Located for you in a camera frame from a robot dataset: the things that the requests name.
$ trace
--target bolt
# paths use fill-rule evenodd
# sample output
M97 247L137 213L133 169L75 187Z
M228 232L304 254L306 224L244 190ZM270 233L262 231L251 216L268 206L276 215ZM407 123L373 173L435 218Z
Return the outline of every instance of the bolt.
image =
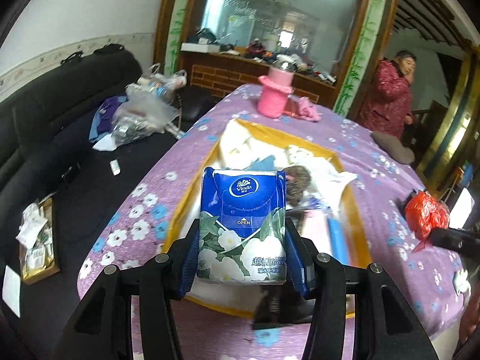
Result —
M379 274L381 271L383 271L383 267L380 264L376 264L375 262L373 264L370 264L370 269L376 274Z
M327 263L330 261L330 256L327 253L318 253L317 260L321 263Z
M117 267L114 265L108 265L105 267L103 272L105 272L105 275L112 275L117 271Z
M160 253L155 256L157 263L166 263L169 260L169 255L166 253Z

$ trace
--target black hair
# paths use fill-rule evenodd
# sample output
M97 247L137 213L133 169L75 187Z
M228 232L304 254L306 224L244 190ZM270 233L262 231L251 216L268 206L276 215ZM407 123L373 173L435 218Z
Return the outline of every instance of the black hair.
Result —
M396 57L396 58L400 58L400 59L404 59L404 58L410 57L410 58L413 59L415 62L417 62L417 57L415 56L415 54L413 54L413 53L410 52L409 50L400 50L399 52L397 52L397 55L396 55L395 57Z

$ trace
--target floral tablecloth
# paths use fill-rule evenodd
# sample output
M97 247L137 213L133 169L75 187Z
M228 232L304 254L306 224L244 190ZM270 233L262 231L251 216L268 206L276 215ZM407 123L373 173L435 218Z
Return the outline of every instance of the floral tablecloth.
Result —
M184 191L232 118L283 130L336 151L361 212L370 254L385 267L431 338L449 328L462 312L463 296L453 288L461 269L456 253L432 247L418 253L418 243L395 203L423 188L409 166L392 161L358 124L317 106L318 123L256 112L261 87L243 85L222 100L151 169L126 198L89 252L78 276L82 297L101 270L139 266L160 252L169 220ZM250 321L220 314L186 300L173 305L185 359L294 360L302 358L309 325L252 331ZM133 300L133 351L141 357L138 299ZM347 320L344 358L351 359L354 324Z

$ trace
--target large mirror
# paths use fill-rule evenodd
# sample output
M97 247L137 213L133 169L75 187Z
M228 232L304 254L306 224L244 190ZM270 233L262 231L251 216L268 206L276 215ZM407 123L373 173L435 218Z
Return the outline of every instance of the large mirror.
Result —
M297 54L316 71L335 73L359 0L207 0L202 27L222 43Z

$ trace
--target person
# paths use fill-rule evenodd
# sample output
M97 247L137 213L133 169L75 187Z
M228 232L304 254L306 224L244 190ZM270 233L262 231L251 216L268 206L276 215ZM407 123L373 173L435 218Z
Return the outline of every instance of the person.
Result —
M358 114L357 122L372 131L400 139L404 125L413 124L410 103L417 57L408 50L393 61L380 62L373 84Z

